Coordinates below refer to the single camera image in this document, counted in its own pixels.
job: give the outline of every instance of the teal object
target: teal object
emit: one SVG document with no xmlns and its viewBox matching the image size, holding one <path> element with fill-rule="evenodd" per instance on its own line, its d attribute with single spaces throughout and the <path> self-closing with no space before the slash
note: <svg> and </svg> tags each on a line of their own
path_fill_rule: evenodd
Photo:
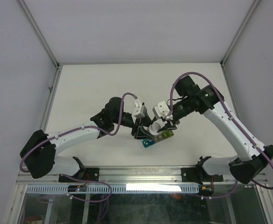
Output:
<svg viewBox="0 0 273 224">
<path fill-rule="evenodd" d="M 152 145 L 155 144 L 155 142 L 154 142 L 153 140 L 152 140 L 152 141 L 149 141 L 149 140 L 147 140 L 147 139 L 143 139 L 143 140 L 142 140 L 142 143 L 143 143 L 143 145 L 144 145 L 145 148 L 148 148 L 149 146 L 152 146 Z"/>
</svg>

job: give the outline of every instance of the aluminum frame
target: aluminum frame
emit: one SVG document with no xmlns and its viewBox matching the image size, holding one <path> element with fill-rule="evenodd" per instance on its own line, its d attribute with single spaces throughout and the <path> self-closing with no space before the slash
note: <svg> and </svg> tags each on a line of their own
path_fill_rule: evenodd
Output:
<svg viewBox="0 0 273 224">
<path fill-rule="evenodd" d="M 48 94 L 48 98 L 46 101 L 44 113 L 43 113 L 43 116 L 40 121 L 40 129 L 45 130 L 47 123 L 48 123 L 48 118 L 50 115 L 52 104 L 54 101 L 55 92 L 56 92 L 56 89 L 58 86 L 62 67 L 59 66 L 59 63 L 57 62 L 56 57 L 54 56 L 52 50 L 50 49 L 46 39 L 44 38 L 41 30 L 39 29 L 36 21 L 34 20 L 25 1 L 24 0 L 16 0 L 16 1 L 18 2 L 21 10 L 23 11 L 26 19 L 28 20 L 29 24 L 31 25 L 32 30 L 34 31 L 36 37 L 40 41 L 46 54 L 48 55 L 48 57 L 50 58 L 50 60 L 54 64 L 54 66 L 56 67 L 55 75 L 52 80 L 52 85 L 49 87 L 49 94 Z M 225 74 L 225 63 L 227 62 L 233 49 L 236 47 L 236 44 L 237 44 L 239 38 L 242 36 L 243 31 L 245 30 L 248 22 L 251 20 L 252 15 L 254 14 L 257 7 L 259 6 L 260 2 L 261 2 L 261 0 L 254 0 L 254 2 L 252 3 L 249 11 L 247 12 L 244 20 L 242 21 L 242 23 L 236 33 L 233 41 L 231 42 L 231 45 L 229 46 L 224 58 L 221 61 L 225 80 L 226 80 L 226 83 L 227 83 L 227 86 L 228 86 L 237 116 L 238 116 L 238 113 L 237 113 L 236 105 L 234 103 L 233 93 L 230 88 L 228 78 Z M 175 172 L 173 172 L 173 173 L 167 173 L 170 171 L 170 169 L 169 169 L 169 167 L 165 167 L 166 169 L 164 170 L 164 174 L 160 175 L 159 177 L 158 177 L 158 174 L 156 174 L 156 173 L 155 174 L 154 173 L 147 174 L 145 172 L 142 174 L 131 173 L 132 170 L 139 171 L 140 168 L 141 169 L 144 169 L 144 168 L 150 169 L 150 167 L 134 167 L 134 168 L 130 167 L 129 169 L 125 169 L 125 167 L 122 167 L 122 168 L 121 167 L 112 167 L 112 169 L 114 169 L 114 172 L 115 172 L 114 174 L 109 174 L 109 171 L 112 170 L 111 167 L 102 167 L 102 173 L 101 173 L 102 176 L 100 177 L 100 179 L 101 180 L 106 179 L 104 181 L 109 181 L 112 183 L 120 184 L 120 183 L 124 183 L 126 181 L 128 181 L 128 182 L 134 182 L 134 181 L 135 182 L 145 182 L 145 181 L 148 181 L 150 178 L 152 178 L 151 182 L 177 184 L 177 183 L 180 183 L 180 181 L 181 181 L 181 179 L 179 177 L 179 173 L 177 172 L 177 169 L 180 169 L 181 167 L 182 166 L 170 167 L 170 169 L 175 170 Z M 227 182 L 233 183 L 235 181 L 234 178 L 231 176 L 225 176 L 224 180 L 225 181 L 222 184 L 227 184 Z M 257 176 L 257 180 L 259 182 L 266 183 L 266 176 L 264 174 L 260 174 Z M 25 197 L 24 192 L 26 191 L 28 184 L 53 184 L 53 183 L 58 184 L 58 175 L 47 175 L 41 179 L 36 180 L 36 179 L 33 179 L 30 176 L 30 174 L 23 174 L 23 173 L 19 174 L 19 177 L 18 177 L 17 183 L 14 188 L 13 196 L 10 201 L 9 209 L 7 211 L 4 223 L 6 223 L 6 224 L 17 223 L 19 215 L 22 210 L 22 204 L 23 204 L 24 197 Z M 257 192 L 259 194 L 260 203 L 262 204 L 262 207 L 264 208 L 264 213 L 266 215 L 268 223 L 273 223 L 273 197 L 272 197 L 271 192 L 267 189 L 261 189 L 259 186 L 257 186 Z"/>
</svg>

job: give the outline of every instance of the white tabletop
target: white tabletop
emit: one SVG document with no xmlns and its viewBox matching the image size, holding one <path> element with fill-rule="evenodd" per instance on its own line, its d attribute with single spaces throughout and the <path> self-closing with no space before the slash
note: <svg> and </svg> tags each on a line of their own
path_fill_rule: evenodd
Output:
<svg viewBox="0 0 273 224">
<path fill-rule="evenodd" d="M 78 125 L 104 108 L 111 97 L 132 92 L 142 101 L 153 118 L 152 108 L 169 99 L 176 78 L 188 71 L 207 76 L 233 109 L 219 63 L 65 65 L 47 126 L 48 132 Z M 201 88 L 207 82 L 192 76 Z M 133 98 L 127 96 L 124 110 L 132 112 Z M 180 120 L 174 136 L 144 148 L 121 127 L 116 136 L 105 136 L 69 148 L 60 155 L 77 156 L 86 166 L 166 166 L 195 165 L 200 156 L 236 155 L 221 132 L 203 115 L 193 112 Z"/>
</svg>

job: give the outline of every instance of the white ceiling panel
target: white ceiling panel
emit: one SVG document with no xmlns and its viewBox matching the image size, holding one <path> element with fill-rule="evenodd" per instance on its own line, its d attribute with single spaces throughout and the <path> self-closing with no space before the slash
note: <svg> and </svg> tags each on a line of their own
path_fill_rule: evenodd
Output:
<svg viewBox="0 0 273 224">
<path fill-rule="evenodd" d="M 26 0 L 60 63 L 220 61 L 253 0 Z"/>
</svg>

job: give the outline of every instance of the white wall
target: white wall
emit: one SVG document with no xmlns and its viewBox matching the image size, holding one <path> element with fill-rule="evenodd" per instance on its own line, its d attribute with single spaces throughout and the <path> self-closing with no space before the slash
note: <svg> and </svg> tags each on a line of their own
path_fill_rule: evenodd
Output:
<svg viewBox="0 0 273 224">
<path fill-rule="evenodd" d="M 25 0 L 61 63 L 219 62 L 253 0 Z"/>
<path fill-rule="evenodd" d="M 167 100 L 178 76 L 197 71 L 210 78 L 227 102 L 231 99 L 219 63 L 106 64 L 63 66 L 47 132 L 78 125 L 96 115 L 113 96 L 132 92 L 139 96 L 153 118 L 152 108 Z M 201 87 L 207 82 L 192 76 Z M 132 112 L 133 98 L 125 100 L 125 111 Z M 235 152 L 218 129 L 199 113 L 181 120 L 175 135 L 149 148 L 121 127 L 118 135 L 105 136 L 65 150 L 64 156 L 78 156 L 85 165 L 146 166 L 195 165 L 200 156 L 234 156 Z"/>
<path fill-rule="evenodd" d="M 0 223 L 19 153 L 38 128 L 54 67 L 14 0 L 0 0 Z"/>
<path fill-rule="evenodd" d="M 265 144 L 273 144 L 273 0 L 257 9 L 226 72 L 240 119 Z"/>
</svg>

